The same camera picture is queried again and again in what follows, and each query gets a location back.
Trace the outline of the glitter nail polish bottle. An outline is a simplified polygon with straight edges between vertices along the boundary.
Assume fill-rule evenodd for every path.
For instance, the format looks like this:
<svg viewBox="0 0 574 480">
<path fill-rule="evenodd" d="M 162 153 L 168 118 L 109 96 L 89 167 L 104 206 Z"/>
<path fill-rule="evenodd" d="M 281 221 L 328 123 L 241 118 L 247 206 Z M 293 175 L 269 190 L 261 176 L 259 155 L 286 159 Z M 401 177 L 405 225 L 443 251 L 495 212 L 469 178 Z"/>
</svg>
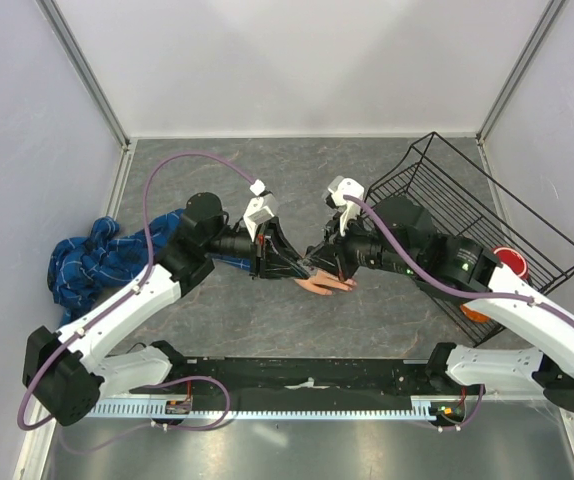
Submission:
<svg viewBox="0 0 574 480">
<path fill-rule="evenodd" d="M 309 276 L 313 276 L 317 273 L 318 269 L 315 265 L 311 263 L 310 260 L 307 258 L 301 258 L 298 261 L 298 264 L 302 268 L 303 271 L 306 271 Z"/>
</svg>

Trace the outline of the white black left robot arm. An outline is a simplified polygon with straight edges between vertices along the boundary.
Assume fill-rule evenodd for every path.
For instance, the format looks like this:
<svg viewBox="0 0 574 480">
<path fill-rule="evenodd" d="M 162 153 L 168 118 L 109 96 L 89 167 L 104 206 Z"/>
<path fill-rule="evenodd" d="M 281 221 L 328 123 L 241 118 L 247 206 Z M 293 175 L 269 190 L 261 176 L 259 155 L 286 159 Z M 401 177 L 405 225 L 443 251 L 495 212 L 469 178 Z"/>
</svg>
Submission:
<svg viewBox="0 0 574 480">
<path fill-rule="evenodd" d="M 283 235 L 274 195 L 253 197 L 242 222 L 230 226 L 219 197 L 193 195 L 164 245 L 117 293 L 77 320 L 34 330 L 26 343 L 22 383 L 62 426 L 83 419 L 115 394 L 156 385 L 175 393 L 186 382 L 177 352 L 158 342 L 138 352 L 113 348 L 151 316 L 177 302 L 214 270 L 218 257 L 247 261 L 261 279 L 306 279 L 310 271 Z"/>
</svg>

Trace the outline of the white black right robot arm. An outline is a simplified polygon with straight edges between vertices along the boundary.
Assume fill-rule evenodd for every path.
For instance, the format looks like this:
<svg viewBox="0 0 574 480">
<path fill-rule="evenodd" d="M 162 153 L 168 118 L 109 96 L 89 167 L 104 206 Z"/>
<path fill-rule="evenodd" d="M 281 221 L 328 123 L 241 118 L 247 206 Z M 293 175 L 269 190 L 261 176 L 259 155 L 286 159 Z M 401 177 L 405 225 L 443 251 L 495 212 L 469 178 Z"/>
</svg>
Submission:
<svg viewBox="0 0 574 480">
<path fill-rule="evenodd" d="M 349 212 L 365 213 L 374 228 L 336 214 L 324 240 L 307 250 L 313 265 L 342 279 L 360 267 L 405 275 L 425 293 L 488 317 L 530 344 L 481 350 L 439 343 L 424 371 L 432 391 L 481 385 L 503 394 L 535 393 L 574 413 L 573 314 L 469 238 L 441 234 L 431 223 L 404 225 L 395 218 L 398 207 L 372 208 L 350 195 L 343 204 Z"/>
</svg>

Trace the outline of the mannequin hand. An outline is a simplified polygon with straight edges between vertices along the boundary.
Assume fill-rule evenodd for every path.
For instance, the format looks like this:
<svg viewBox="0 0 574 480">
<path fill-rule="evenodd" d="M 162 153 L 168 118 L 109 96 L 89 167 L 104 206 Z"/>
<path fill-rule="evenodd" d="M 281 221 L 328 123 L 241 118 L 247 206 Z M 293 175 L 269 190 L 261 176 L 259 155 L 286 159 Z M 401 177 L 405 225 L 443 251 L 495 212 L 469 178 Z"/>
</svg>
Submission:
<svg viewBox="0 0 574 480">
<path fill-rule="evenodd" d="M 321 296 L 332 295 L 335 291 L 350 292 L 357 287 L 354 280 L 341 280 L 323 270 L 317 270 L 307 279 L 295 279 L 294 282 L 304 290 Z"/>
</svg>

